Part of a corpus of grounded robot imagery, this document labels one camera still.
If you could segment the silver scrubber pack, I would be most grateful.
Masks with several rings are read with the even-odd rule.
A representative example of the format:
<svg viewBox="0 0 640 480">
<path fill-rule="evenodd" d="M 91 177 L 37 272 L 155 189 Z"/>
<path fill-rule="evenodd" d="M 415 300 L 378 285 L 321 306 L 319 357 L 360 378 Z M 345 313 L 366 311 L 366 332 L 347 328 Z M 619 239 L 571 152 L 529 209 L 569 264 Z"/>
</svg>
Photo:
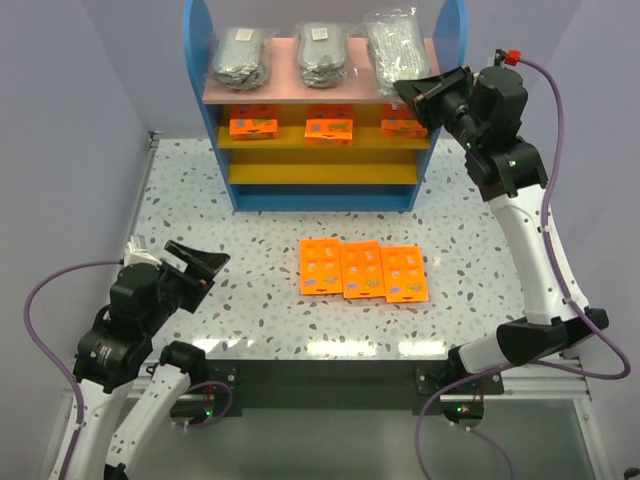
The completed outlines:
<svg viewBox="0 0 640 480">
<path fill-rule="evenodd" d="M 302 22 L 296 26 L 296 64 L 301 82 L 314 89 L 330 89 L 359 74 L 349 49 L 351 24 Z"/>
<path fill-rule="evenodd" d="M 276 34 L 275 29 L 253 27 L 229 27 L 214 34 L 207 80 L 234 91 L 266 86 Z"/>
<path fill-rule="evenodd" d="M 364 16 L 367 53 L 379 94 L 400 102 L 397 81 L 419 80 L 431 75 L 415 7 L 380 8 Z"/>
</svg>

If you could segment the orange sponge pack hidden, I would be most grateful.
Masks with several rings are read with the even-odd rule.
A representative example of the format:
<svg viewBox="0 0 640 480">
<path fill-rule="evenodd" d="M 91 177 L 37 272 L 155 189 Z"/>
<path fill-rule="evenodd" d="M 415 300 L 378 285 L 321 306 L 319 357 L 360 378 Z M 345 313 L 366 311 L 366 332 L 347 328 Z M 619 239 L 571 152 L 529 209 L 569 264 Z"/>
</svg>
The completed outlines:
<svg viewBox="0 0 640 480">
<path fill-rule="evenodd" d="M 340 240 L 301 239 L 299 242 L 300 291 L 302 295 L 343 292 Z"/>
</svg>

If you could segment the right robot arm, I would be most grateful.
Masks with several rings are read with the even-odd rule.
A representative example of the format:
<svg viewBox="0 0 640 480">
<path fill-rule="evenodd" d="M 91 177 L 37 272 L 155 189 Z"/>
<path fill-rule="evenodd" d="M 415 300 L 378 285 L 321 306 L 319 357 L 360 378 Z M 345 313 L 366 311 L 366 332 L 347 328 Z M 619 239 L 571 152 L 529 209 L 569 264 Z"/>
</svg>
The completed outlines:
<svg viewBox="0 0 640 480">
<path fill-rule="evenodd" d="M 573 347 L 606 329 L 605 310 L 593 308 L 557 239 L 544 206 L 549 180 L 539 151 L 519 134 L 528 100 L 522 77 L 500 66 L 474 74 L 458 67 L 394 88 L 419 123 L 444 128 L 465 150 L 465 168 L 507 240 L 524 298 L 521 318 L 481 339 L 452 348 L 447 370 L 463 378 L 505 365 L 521 366 Z"/>
</svg>

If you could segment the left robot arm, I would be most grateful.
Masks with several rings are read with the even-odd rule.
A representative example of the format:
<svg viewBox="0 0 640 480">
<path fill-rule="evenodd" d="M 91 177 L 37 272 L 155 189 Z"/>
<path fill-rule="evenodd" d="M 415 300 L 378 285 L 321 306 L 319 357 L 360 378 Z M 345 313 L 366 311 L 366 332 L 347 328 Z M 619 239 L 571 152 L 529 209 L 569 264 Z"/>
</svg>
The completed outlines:
<svg viewBox="0 0 640 480">
<path fill-rule="evenodd" d="M 167 253 L 185 270 L 152 256 L 140 236 L 125 247 L 109 302 L 78 343 L 72 372 L 71 419 L 50 473 L 52 479 L 129 479 L 144 448 L 178 398 L 207 385 L 206 354 L 175 341 L 165 347 L 151 380 L 127 416 L 121 414 L 152 340 L 178 310 L 193 313 L 229 262 L 175 241 Z"/>
</svg>

